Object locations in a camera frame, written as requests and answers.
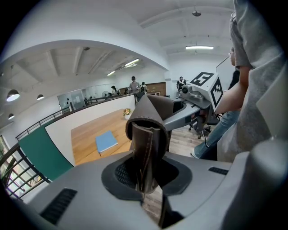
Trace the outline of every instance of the jeans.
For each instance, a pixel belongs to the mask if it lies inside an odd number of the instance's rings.
[[[215,129],[209,134],[209,138],[207,140],[207,145],[210,146],[212,143],[219,140],[223,134],[234,124],[236,123],[238,117],[239,117],[240,111],[234,111],[234,112],[227,112],[223,115],[220,122],[216,125]],[[194,153],[197,157],[201,157],[202,154],[207,150],[208,148],[205,145],[205,142],[202,142],[200,145],[197,145],[194,148]]]

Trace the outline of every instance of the sneaker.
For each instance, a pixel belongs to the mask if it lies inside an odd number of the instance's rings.
[[[190,153],[191,156],[193,156],[194,158],[196,159],[200,159],[198,156],[196,156],[195,152],[194,152],[194,149],[192,150],[192,152]]]

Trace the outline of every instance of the gray t-shirt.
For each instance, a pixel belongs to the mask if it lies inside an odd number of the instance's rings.
[[[132,93],[139,93],[140,92],[140,84],[137,81],[132,81],[130,83],[129,88],[132,89]]]
[[[282,70],[286,62],[283,50],[249,1],[234,0],[234,6],[230,33],[236,66],[250,66],[252,69],[238,121],[217,144],[218,161],[227,162],[233,162],[238,153],[250,151],[257,143],[271,137],[256,102],[280,74],[285,74]]]

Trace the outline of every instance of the black vent slot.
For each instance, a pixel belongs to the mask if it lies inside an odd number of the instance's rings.
[[[63,189],[40,215],[50,223],[56,225],[76,193],[77,191],[72,189]]]
[[[219,174],[222,174],[222,175],[227,175],[227,173],[228,173],[228,170],[221,169],[221,168],[216,168],[216,167],[209,168],[209,171],[214,172],[214,173],[219,173]]]

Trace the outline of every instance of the ceiling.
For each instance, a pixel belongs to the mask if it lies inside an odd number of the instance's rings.
[[[233,12],[232,0],[81,0],[81,4],[99,4],[126,11],[138,24],[154,36],[168,55],[190,52],[187,45],[212,45],[213,50],[197,53],[228,55],[232,45],[229,22]],[[200,11],[195,17],[192,12]],[[123,63],[137,57],[122,51],[101,47],[70,47],[46,50],[43,53],[17,60],[13,65],[0,66],[0,128],[8,123],[12,102],[6,102],[10,89],[25,94],[38,85],[71,74],[107,75]]]

